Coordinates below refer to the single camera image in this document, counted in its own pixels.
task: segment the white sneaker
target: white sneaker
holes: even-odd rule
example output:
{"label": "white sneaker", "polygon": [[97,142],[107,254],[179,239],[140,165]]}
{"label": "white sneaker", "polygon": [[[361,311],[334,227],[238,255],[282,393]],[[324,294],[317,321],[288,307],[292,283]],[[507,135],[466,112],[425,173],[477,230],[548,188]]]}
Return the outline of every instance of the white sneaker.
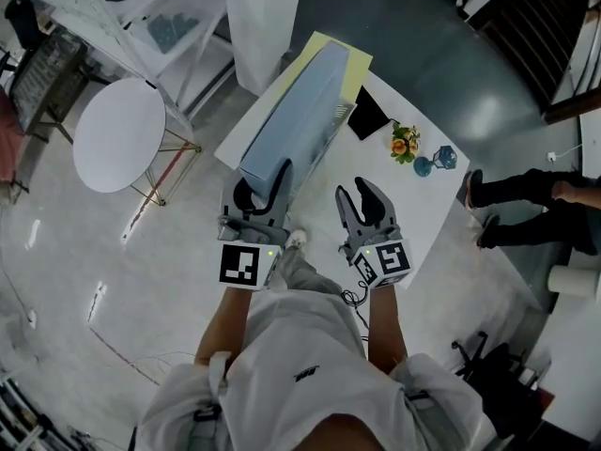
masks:
{"label": "white sneaker", "polygon": [[304,229],[297,229],[294,232],[292,232],[292,234],[290,234],[290,237],[288,237],[288,240],[284,244],[284,248],[288,249],[290,247],[294,247],[296,249],[302,250],[306,243],[307,232]]}

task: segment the sneaker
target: sneaker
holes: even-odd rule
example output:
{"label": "sneaker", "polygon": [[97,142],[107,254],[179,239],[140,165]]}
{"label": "sneaker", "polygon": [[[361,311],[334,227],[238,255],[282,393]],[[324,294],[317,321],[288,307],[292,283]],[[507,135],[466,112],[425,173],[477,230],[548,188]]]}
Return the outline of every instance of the sneaker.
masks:
{"label": "sneaker", "polygon": [[478,186],[482,183],[482,170],[476,169],[473,172],[468,172],[468,176],[466,177],[466,187],[468,191],[466,192],[466,201],[465,206],[467,210],[474,210],[474,206],[471,203],[471,190],[474,186]]}
{"label": "sneaker", "polygon": [[485,223],[482,226],[482,231],[479,232],[474,238],[474,243],[478,246],[478,248],[484,248],[482,246],[482,236],[484,236],[485,232],[491,227],[498,226],[500,221],[501,218],[497,214],[490,214],[488,217],[486,217]]}
{"label": "sneaker", "polygon": [[293,247],[301,251],[306,243],[307,232],[304,229],[297,229],[290,234],[290,237],[288,237],[288,240],[284,244],[284,248],[289,249],[290,247]]}

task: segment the yellow flower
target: yellow flower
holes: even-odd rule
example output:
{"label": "yellow flower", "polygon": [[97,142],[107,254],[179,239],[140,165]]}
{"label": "yellow flower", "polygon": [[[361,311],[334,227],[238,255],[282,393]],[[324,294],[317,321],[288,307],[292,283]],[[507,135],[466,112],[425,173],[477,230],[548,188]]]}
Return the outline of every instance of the yellow flower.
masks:
{"label": "yellow flower", "polygon": [[407,144],[403,139],[394,139],[391,142],[391,150],[396,155],[403,155],[407,151]]}

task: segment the person's leg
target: person's leg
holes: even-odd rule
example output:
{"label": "person's leg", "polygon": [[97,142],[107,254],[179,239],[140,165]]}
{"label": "person's leg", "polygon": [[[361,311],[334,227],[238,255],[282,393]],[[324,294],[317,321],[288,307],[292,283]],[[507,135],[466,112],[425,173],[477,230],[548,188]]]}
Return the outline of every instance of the person's leg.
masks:
{"label": "person's leg", "polygon": [[582,252],[593,249],[586,211],[580,204],[562,202],[530,221],[516,225],[490,225],[478,239],[480,247],[537,245],[546,242],[567,242]]}
{"label": "person's leg", "polygon": [[586,181],[578,172],[545,172],[531,169],[520,176],[482,183],[482,171],[474,171],[469,176],[467,200],[473,208],[514,200],[530,200],[533,204],[551,209],[556,202],[551,198],[551,189],[558,180],[566,180],[577,187],[581,187]]}
{"label": "person's leg", "polygon": [[303,230],[296,230],[288,239],[280,257],[278,270],[289,289],[314,290],[324,294],[340,296],[342,288],[335,282],[317,273],[316,268],[304,259],[302,247],[306,243]]}

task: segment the round white table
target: round white table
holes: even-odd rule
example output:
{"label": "round white table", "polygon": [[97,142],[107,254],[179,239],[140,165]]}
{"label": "round white table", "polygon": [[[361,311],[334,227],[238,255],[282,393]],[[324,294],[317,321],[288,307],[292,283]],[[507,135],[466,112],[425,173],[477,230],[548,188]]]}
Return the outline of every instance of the round white table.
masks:
{"label": "round white table", "polygon": [[75,169],[94,191],[121,191],[148,170],[164,133],[159,91],[138,78],[114,82],[92,99],[77,124]]}

